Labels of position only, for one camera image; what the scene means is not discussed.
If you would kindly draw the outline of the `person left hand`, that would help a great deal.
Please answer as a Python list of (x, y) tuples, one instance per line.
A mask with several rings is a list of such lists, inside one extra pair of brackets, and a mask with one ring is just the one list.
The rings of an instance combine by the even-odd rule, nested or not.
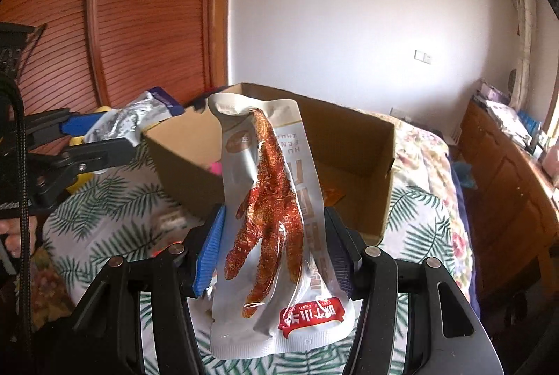
[[(36, 230), (37, 230), (37, 217), (29, 217), (29, 235), (30, 235), (30, 253), (35, 252), (36, 244)], [(21, 257), (21, 229), (20, 220), (8, 219), (0, 221), (0, 234), (6, 235), (5, 246), (10, 255), (17, 259)]]

